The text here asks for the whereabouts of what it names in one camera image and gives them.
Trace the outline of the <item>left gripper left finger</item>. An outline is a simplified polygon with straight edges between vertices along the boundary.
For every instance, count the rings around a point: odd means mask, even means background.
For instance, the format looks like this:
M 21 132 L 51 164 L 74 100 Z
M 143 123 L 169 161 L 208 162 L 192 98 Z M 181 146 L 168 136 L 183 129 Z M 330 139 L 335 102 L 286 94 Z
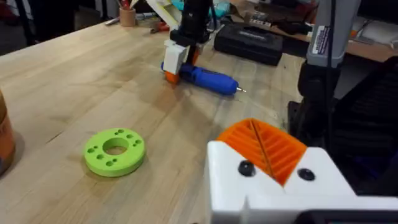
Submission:
M 283 195 L 285 177 L 275 168 L 284 132 L 244 119 L 207 145 L 205 184 L 208 223 L 282 223 L 272 203 Z

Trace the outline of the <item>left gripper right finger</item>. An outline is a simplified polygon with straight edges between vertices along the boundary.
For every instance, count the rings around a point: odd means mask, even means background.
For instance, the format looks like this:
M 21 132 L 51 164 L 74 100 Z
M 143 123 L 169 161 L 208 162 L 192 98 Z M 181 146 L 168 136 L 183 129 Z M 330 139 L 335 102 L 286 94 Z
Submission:
M 283 193 L 354 197 L 356 194 L 328 153 L 308 147 L 295 137 L 265 122 L 253 119 L 252 127 L 261 145 L 264 166 L 256 170 Z

